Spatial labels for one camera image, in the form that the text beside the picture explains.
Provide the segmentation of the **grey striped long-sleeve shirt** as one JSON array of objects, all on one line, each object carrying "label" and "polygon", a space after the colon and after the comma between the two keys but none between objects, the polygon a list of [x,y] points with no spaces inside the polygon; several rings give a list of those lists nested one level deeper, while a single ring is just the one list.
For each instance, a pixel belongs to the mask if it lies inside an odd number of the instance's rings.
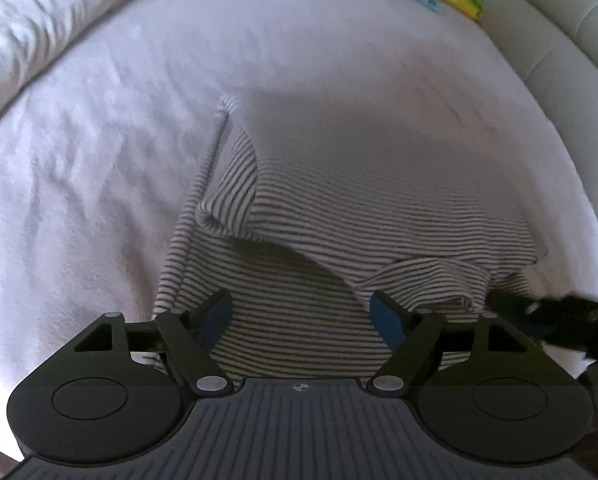
[{"label": "grey striped long-sleeve shirt", "polygon": [[369,378],[389,351],[369,301],[469,323],[518,289],[540,232],[496,162],[302,96],[226,96],[162,270],[157,312],[225,289],[214,359],[250,376]]}]

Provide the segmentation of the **beige bed sheet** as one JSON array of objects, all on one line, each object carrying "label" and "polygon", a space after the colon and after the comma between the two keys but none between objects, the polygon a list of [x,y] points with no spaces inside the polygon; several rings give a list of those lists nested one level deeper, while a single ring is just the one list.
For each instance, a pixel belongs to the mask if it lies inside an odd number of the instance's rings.
[{"label": "beige bed sheet", "polygon": [[0,452],[15,385],[107,311],[149,318],[221,95],[310,92],[520,161],[552,294],[598,296],[572,160],[482,29],[413,0],[130,0],[0,115]]}]

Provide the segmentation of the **beige upholstered headboard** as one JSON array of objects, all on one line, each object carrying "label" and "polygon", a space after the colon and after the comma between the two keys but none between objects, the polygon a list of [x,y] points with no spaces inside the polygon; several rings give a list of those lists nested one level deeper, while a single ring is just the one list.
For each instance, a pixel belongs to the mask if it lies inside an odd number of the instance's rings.
[{"label": "beige upholstered headboard", "polygon": [[552,121],[598,215],[598,0],[483,0],[484,30]]}]

